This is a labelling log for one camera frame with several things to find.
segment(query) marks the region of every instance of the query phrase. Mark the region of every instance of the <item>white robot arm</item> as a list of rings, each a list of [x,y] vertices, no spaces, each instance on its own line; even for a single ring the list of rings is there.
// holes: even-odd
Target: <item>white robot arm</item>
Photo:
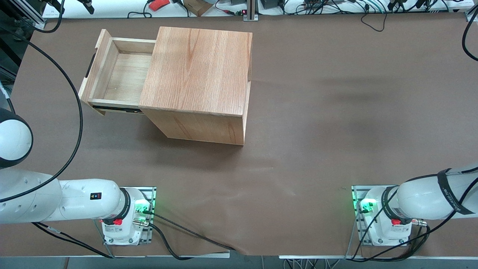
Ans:
[[[372,244],[394,246],[407,241],[416,219],[445,219],[453,212],[453,218],[478,217],[477,180],[478,164],[474,164],[417,177],[400,186],[372,188],[359,203],[366,224],[372,223]]]
[[[31,151],[32,131],[19,116],[0,108],[0,224],[75,219],[100,219],[107,244],[138,245],[150,210],[143,193],[120,188],[105,179],[54,179],[42,188],[14,199],[52,176],[14,169]]]

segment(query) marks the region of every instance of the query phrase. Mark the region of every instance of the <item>red object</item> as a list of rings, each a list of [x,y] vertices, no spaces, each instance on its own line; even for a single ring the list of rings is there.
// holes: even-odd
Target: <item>red object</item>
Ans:
[[[392,225],[400,225],[400,224],[402,224],[402,222],[400,220],[397,220],[397,219],[392,219],[391,224]]]
[[[149,7],[152,11],[156,11],[167,4],[169,4],[169,0],[155,0],[149,4]]]
[[[123,223],[123,220],[122,219],[117,219],[117,220],[114,220],[113,221],[113,224],[114,225],[121,225]]]

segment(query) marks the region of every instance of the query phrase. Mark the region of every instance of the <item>wooden drawer cabinet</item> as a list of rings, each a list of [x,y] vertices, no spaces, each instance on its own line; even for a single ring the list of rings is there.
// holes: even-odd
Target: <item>wooden drawer cabinet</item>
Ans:
[[[144,113],[167,137],[244,144],[252,33],[161,27],[156,40],[102,30],[80,99]]]

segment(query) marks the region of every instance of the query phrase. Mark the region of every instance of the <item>drawer handle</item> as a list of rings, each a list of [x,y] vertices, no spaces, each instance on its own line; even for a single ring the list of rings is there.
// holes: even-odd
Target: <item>drawer handle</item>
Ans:
[[[109,106],[93,106],[95,109],[104,109],[104,110],[116,110],[116,111],[123,111],[126,113],[135,113],[135,114],[144,114],[143,111],[137,108],[121,108],[121,107],[109,107]]]
[[[91,66],[93,65],[93,60],[95,59],[95,56],[96,56],[96,52],[93,54],[93,57],[91,58],[91,62],[90,62],[90,65],[88,66],[88,70],[87,70],[87,74],[85,75],[85,78],[88,78],[89,71],[91,69]]]

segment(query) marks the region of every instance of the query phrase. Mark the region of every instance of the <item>brown table surface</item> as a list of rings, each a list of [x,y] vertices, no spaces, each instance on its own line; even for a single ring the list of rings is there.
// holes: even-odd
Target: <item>brown table surface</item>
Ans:
[[[376,27],[382,19],[365,18]],[[400,184],[478,160],[478,65],[461,48],[462,13],[389,15],[382,33],[359,15],[64,20],[32,41],[79,87],[101,28],[155,39],[162,25],[253,32],[245,145],[168,139],[144,115],[101,116],[83,106],[82,144],[61,179],[157,186],[157,212],[242,254],[343,255],[354,220],[351,185]],[[474,25],[475,53],[477,34]],[[55,173],[78,130],[66,80],[28,48],[12,101],[34,133],[18,167]],[[159,225],[179,254],[223,251]],[[105,250],[91,220],[52,226]],[[452,220],[419,254],[478,256],[477,229],[476,219]],[[157,234],[150,245],[113,250],[167,254]],[[55,255],[91,253],[31,224],[0,225],[0,256]]]

